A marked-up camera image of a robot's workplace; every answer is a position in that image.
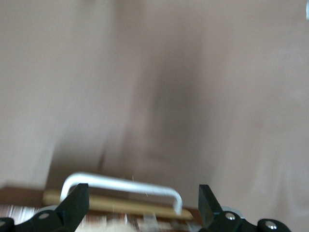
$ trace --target wall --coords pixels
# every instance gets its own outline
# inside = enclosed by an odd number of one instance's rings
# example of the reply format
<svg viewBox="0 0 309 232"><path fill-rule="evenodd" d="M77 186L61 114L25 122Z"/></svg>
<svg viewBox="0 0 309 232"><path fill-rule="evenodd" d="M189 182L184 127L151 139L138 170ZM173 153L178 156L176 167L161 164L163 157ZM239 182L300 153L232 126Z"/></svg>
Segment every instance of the wall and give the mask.
<svg viewBox="0 0 309 232"><path fill-rule="evenodd" d="M305 231L305 1L1 1L0 182L198 185Z"/></svg>

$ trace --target white object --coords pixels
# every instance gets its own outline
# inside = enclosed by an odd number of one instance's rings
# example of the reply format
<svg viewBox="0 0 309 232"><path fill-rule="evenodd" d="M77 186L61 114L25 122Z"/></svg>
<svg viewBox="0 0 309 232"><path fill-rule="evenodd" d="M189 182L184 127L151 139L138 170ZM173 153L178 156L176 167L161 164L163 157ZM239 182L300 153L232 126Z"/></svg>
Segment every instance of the white object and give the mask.
<svg viewBox="0 0 309 232"><path fill-rule="evenodd" d="M63 184L60 201L63 201L66 198L71 187L80 183L87 183L90 187L101 189L173 197L175 198L173 204L175 213L177 215L181 215L182 213L182 198L180 194L172 188L90 173L73 173L69 175Z"/></svg>

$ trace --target white handle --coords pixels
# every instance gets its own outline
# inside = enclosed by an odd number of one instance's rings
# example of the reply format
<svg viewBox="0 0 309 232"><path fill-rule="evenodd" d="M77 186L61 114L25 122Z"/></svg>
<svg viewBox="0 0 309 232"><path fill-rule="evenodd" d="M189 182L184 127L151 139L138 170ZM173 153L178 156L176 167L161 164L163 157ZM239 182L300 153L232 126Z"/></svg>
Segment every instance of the white handle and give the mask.
<svg viewBox="0 0 309 232"><path fill-rule="evenodd" d="M90 173L73 173L69 175L63 184L60 201L63 201L66 198L71 187L80 183L87 183L90 187L101 189L103 188L147 195L174 197L174 211L178 215L181 215L182 213L182 198L179 193L172 188L158 185L150 185L130 180L117 179L103 175L95 175Z"/></svg>

